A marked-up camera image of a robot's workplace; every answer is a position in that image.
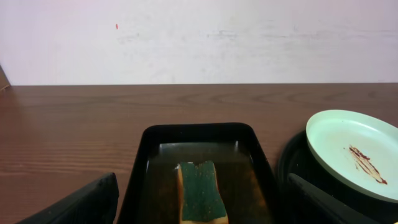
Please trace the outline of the green and yellow sponge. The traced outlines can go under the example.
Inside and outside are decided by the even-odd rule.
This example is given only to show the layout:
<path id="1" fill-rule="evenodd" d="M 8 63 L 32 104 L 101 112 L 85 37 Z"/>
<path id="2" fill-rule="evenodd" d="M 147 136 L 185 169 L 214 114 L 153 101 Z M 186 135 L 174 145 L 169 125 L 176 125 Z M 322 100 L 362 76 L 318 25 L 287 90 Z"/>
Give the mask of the green and yellow sponge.
<path id="1" fill-rule="evenodd" d="M 181 162 L 177 166 L 179 223 L 228 224 L 215 165 Z"/>

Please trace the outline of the round black tray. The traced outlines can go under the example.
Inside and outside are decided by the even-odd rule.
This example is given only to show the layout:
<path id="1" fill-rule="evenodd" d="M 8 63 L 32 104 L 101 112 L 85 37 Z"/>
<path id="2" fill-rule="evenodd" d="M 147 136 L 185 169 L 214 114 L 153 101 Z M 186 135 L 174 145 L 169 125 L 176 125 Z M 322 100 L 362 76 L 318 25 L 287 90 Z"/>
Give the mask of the round black tray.
<path id="1" fill-rule="evenodd" d="M 308 181 L 349 208 L 378 223 L 397 222 L 397 204 L 372 198 L 355 191 L 329 174 L 312 156 L 305 131 L 294 136 L 285 146 L 278 164 L 278 183 L 289 223 L 336 223 L 333 216 L 309 198 L 292 188 L 290 173 Z"/>

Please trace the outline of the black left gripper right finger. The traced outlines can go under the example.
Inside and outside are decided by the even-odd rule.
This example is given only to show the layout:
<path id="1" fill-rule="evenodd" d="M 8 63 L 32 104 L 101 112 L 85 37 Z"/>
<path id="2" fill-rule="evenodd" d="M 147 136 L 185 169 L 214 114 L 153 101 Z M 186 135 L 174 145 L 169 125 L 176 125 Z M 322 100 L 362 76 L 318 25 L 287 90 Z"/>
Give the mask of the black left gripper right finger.
<path id="1" fill-rule="evenodd" d="M 319 208 L 333 223 L 378 224 L 377 221 L 350 208 L 297 174 L 290 173 L 288 181 L 293 189 Z"/>

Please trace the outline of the black rectangular water tray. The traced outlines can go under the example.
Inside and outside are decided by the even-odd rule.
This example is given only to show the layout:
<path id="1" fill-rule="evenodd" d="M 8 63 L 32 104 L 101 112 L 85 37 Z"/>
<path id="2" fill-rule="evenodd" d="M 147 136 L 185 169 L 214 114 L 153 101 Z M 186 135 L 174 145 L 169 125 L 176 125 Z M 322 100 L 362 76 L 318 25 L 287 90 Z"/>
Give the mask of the black rectangular water tray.
<path id="1" fill-rule="evenodd" d="M 213 161 L 230 223 L 283 223 L 272 169 L 243 123 L 147 128 L 137 150 L 118 223 L 178 223 L 177 165 Z"/>

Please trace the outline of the mint green plate top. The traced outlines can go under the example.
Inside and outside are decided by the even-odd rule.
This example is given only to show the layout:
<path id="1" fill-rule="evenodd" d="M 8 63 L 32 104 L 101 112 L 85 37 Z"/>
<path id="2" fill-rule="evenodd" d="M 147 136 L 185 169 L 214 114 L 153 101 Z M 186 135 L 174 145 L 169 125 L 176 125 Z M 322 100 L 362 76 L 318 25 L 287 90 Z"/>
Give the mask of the mint green plate top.
<path id="1" fill-rule="evenodd" d="M 305 132 L 310 152 L 334 178 L 397 202 L 397 127 L 354 111 L 326 110 L 310 117 Z"/>

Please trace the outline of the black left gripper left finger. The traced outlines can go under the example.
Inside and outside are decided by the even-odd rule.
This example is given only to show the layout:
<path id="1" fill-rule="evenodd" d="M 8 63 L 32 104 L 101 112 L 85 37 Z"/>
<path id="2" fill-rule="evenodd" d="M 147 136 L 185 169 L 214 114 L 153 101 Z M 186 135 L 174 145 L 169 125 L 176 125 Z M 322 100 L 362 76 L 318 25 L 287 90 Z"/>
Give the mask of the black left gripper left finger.
<path id="1" fill-rule="evenodd" d="M 108 173 L 19 224 L 112 224 L 118 198 L 116 175 Z"/>

